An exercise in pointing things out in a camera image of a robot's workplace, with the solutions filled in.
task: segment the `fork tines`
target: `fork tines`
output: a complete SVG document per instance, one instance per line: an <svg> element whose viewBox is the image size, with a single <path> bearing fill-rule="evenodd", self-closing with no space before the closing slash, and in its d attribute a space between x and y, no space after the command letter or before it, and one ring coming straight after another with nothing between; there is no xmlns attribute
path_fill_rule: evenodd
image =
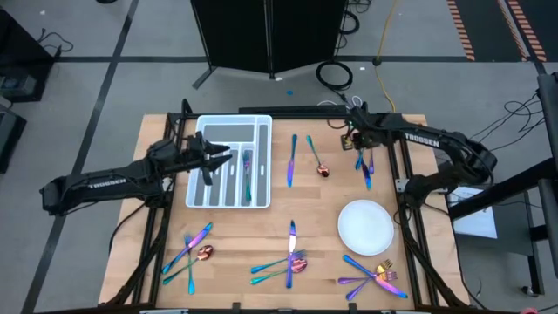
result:
<svg viewBox="0 0 558 314"><path fill-rule="evenodd" d="M378 273L386 272L388 269L391 268L391 266L393 266L393 263L389 259L386 259L385 261L381 262L378 265L378 267L376 268L376 272Z"/></svg>
<svg viewBox="0 0 558 314"><path fill-rule="evenodd" d="M390 281L394 281L398 279L398 273L396 271L386 271L383 272L380 275L380 278L382 278L382 280L390 282Z"/></svg>

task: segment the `iridescent spoon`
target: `iridescent spoon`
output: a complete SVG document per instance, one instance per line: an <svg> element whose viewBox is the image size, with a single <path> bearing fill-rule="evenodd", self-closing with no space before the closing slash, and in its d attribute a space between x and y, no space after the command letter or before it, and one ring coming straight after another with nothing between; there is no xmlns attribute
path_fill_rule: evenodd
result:
<svg viewBox="0 0 558 314"><path fill-rule="evenodd" d="M291 267L291 269L293 270L293 273L298 274L299 272L305 270L306 266L308 266L308 261L306 261L305 259L297 259L297 260L293 261L293 266ZM266 275L266 276L259 276L259 277L256 277L256 278L252 278L252 280L250 280L250 283L259 284L266 279L269 279L273 276L284 274L286 272L287 272L287 269L284 269L284 270L276 271L276 272L271 273L271 274Z"/></svg>
<svg viewBox="0 0 558 314"><path fill-rule="evenodd" d="M192 265L194 265L196 262L207 260L213 254L213 252L214 252L214 250L213 250L213 247L211 245L202 246L201 249L198 251L198 257L196 257L188 265L182 267L179 271L177 271L174 274L172 274L171 276L168 276L167 278L165 278L165 280L163 280L163 284L170 283L171 280L173 280L176 276L178 276L178 274L180 274L182 271L192 267Z"/></svg>
<svg viewBox="0 0 558 314"><path fill-rule="evenodd" d="M312 148L312 153L314 153L314 156L316 156L316 160L317 160L316 171L324 178L329 177L330 170L320 161L320 158L317 156L316 149L314 148L314 144L312 144L312 138L309 135L306 135L306 140L308 141L310 148Z"/></svg>

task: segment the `wooden tabletop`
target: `wooden tabletop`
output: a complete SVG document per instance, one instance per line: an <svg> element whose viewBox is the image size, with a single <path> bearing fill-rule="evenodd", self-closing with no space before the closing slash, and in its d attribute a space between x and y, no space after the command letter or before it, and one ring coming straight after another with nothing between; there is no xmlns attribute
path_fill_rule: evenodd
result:
<svg viewBox="0 0 558 314"><path fill-rule="evenodd" d="M146 115L139 132L134 159L141 159L150 144L162 138L165 115ZM413 123L425 124L424 115L407 115ZM185 131L191 134L195 120L188 120ZM359 310L413 309L411 286L404 244L397 224L391 246L374 257L358 256L349 251L337 233L337 218L343 207L354 200L367 199L382 205L390 215L397 211L393 178L386 147L374 148L375 174L373 189L368 191L361 172L355 171L356 151L341 150L339 135L343 132L329 128L324 120L273 121L272 130L272 176L271 206L265 209L205 209L187 208L185 195L188 174L177 176L174 206L171 212L167 250L164 264L170 262L183 248L183 236L188 232L197 234L209 222L214 227L202 242L215 248L214 255L194 266L195 294L187 293L187 272L179 275L169 285L161 285L157 307L166 308L230 308L240 302L243 309L347 309L345 295L357 284L339 285L341 276L363 276L342 259L349 254L369 269L389 258L398 280L393 282L409 294L401 299L370 283L353 299ZM296 148L296 169L293 188L286 186L286 169L290 155L291 136L312 136L316 150L331 171L329 178L316 173L316 162L309 146L299 141ZM399 169L403 172L399 145ZM431 174L438 171L431 148L409 144L412 167L415 174ZM430 195L427 202L446 209L442 195ZM120 220L141 204L137 200L124 200ZM446 215L423 208L423 220L432 265L464 302L468 296L461 282L452 225ZM99 301L112 298L138 264L141 243L146 227L147 209L126 222L116 235L112 246L105 281ZM250 268L284 258L288 249L289 222L296 222L296 248L308 252L307 269L294 275L293 289L285 288L284 276L271 278L257 285L249 283ZM184 257L175 267L185 265ZM420 289L424 304L428 295L422 268L417 263ZM285 264L269 269L282 270ZM146 273L146 288L142 301L147 300L153 268Z"/></svg>

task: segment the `gray floor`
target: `gray floor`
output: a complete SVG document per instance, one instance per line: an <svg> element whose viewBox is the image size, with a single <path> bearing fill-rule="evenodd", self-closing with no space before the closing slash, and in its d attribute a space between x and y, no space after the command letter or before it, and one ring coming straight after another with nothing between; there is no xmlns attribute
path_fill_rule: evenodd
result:
<svg viewBox="0 0 558 314"><path fill-rule="evenodd" d="M2 6L33 36L40 29L58 31L75 44L69 56L110 56L130 0L101 6L94 1L3 0ZM349 37L341 54L371 55L378 48L390 0L375 0L361 15L361 31ZM436 36L424 36L435 33ZM446 1L418 5L402 0L385 42L388 55L463 56ZM200 56L203 50L188 1L139 0L124 56ZM372 111L389 104L372 65L347 63L355 74L348 95L367 100ZM57 64L43 100L16 104L28 120L7 174L0 177L0 309L21 310L53 219L40 205L37 192L46 182L71 171L108 64ZM558 64L545 65L548 72ZM283 81L218 69L199 89L191 85L204 64L119 64L105 101L84 171L125 165L133 155L141 117L175 112L187 98L197 113L234 113L243 106L314 105L337 100L315 78L315 66L281 73ZM430 125L473 135L506 112L509 100L527 100L536 89L532 64L384 63L380 75L401 113L425 113ZM344 74L329 69L326 79ZM485 143L496 147L518 137L521 119L510 119ZM544 126L516 145L496 152L497 181L550 156ZM533 203L537 203L536 191ZM68 216L37 303L36 311L93 306L107 261L107 245L116 225L120 202L101 203ZM542 222L541 212L534 212ZM547 295L524 297L527 261L521 256L460 246L461 266L471 290L483 284L480 300L489 308L518 310L544 307L558 299L558 280L550 267L548 245L540 245Z"/></svg>

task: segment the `yellow cable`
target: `yellow cable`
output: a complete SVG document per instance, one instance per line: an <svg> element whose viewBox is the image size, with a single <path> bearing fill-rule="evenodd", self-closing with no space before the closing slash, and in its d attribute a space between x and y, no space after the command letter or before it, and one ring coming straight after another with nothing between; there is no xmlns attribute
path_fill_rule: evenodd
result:
<svg viewBox="0 0 558 314"><path fill-rule="evenodd" d="M391 10L390 10L390 15L388 15L387 18L385 19L384 31L382 31L382 38L380 39L380 46L378 48L378 54L376 55L376 60L378 61L380 60L380 56L382 55L382 48L384 47L385 33L387 32L387 29L390 26L391 16L393 15L393 12L395 12L395 7L397 6L397 4L398 4L398 0L393 0L393 5L391 6ZM382 79L378 74L377 66L374 66L374 72L376 73L376 78L378 79L378 82L382 87L382 92L384 92L384 96L390 101L391 110L395 112L395 103L393 102L390 95L385 90L384 82L382 81Z"/></svg>
<svg viewBox="0 0 558 314"><path fill-rule="evenodd" d="M385 90L384 82L382 82L382 79L380 78L380 76L378 74L378 67L377 66L374 67L374 72L376 73L376 78L378 78L378 82L380 82L380 86L382 87L382 92L384 92L384 96L388 99L388 101L391 104L391 110L393 112L395 112L395 103L393 102L393 100L391 100L390 95L388 95L387 91Z"/></svg>

